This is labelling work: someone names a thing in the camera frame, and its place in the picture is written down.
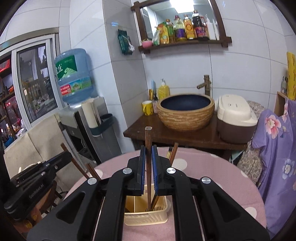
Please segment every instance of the sink basin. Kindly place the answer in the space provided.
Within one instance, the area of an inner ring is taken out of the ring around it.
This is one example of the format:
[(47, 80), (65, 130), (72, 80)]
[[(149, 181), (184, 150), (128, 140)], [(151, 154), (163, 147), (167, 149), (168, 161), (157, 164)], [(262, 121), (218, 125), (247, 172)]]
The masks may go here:
[(162, 123), (177, 131), (192, 131), (205, 127), (215, 109), (214, 100), (202, 94), (171, 95), (157, 103)]

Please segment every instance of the blue gripper pad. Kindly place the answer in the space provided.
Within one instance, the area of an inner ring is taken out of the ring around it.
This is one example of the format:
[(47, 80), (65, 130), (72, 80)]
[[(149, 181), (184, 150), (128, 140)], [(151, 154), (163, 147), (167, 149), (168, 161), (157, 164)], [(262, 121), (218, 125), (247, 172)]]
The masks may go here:
[(152, 169), (153, 169), (153, 181), (154, 181), (154, 191), (157, 195), (157, 191), (158, 191), (158, 174), (157, 174), (157, 164), (156, 164), (156, 155), (155, 153), (157, 152), (157, 150), (155, 151), (155, 148), (157, 148), (155, 145), (152, 146), (152, 150), (151, 150), (151, 158), (152, 158)]
[(142, 195), (144, 194), (144, 185), (145, 185), (145, 160), (146, 160), (146, 148), (143, 148), (143, 151), (141, 152), (142, 156), (142, 170), (141, 170), (141, 192)]

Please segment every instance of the wooden countertop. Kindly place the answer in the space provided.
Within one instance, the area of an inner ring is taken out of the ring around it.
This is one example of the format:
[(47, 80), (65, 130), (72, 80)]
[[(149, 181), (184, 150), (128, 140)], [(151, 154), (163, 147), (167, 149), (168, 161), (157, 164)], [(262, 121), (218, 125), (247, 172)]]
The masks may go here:
[(182, 146), (222, 150), (247, 149), (247, 144), (229, 144), (219, 138), (216, 112), (214, 112), (210, 123), (205, 128), (188, 132), (179, 132), (167, 128), (157, 114), (151, 116), (142, 115), (123, 135), (131, 139), (144, 141), (146, 126), (152, 126), (152, 141), (157, 143), (173, 145), (175, 142), (178, 142)]

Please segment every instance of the bamboo-shaped faucet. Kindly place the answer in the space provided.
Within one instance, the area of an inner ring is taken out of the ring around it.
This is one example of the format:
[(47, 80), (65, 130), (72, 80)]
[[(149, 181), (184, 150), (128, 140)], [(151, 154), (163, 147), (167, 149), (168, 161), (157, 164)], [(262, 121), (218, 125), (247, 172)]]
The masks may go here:
[(202, 87), (205, 88), (205, 95), (210, 96), (210, 85), (211, 85), (211, 81), (210, 81), (210, 76), (208, 74), (204, 75), (204, 83), (198, 85), (196, 88), (201, 89)]

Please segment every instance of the metal bolt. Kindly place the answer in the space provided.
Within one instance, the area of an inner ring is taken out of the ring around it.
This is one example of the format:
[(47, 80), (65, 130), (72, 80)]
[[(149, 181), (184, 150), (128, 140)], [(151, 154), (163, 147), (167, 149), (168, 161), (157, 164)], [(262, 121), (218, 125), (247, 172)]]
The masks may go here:
[(210, 179), (209, 177), (203, 177), (203, 178), (202, 178), (202, 182), (203, 182), (204, 184), (209, 184), (209, 183), (211, 182), (211, 179)]
[(167, 169), (167, 173), (169, 173), (169, 174), (174, 174), (175, 172), (176, 172), (176, 169), (173, 168), (173, 167), (169, 167), (169, 168)]
[(125, 169), (122, 170), (122, 172), (124, 174), (130, 174), (132, 172), (132, 169), (130, 169), (129, 167), (126, 167)]
[(96, 184), (96, 179), (94, 177), (91, 177), (90, 179), (87, 180), (87, 183), (89, 185), (93, 185), (93, 184)]

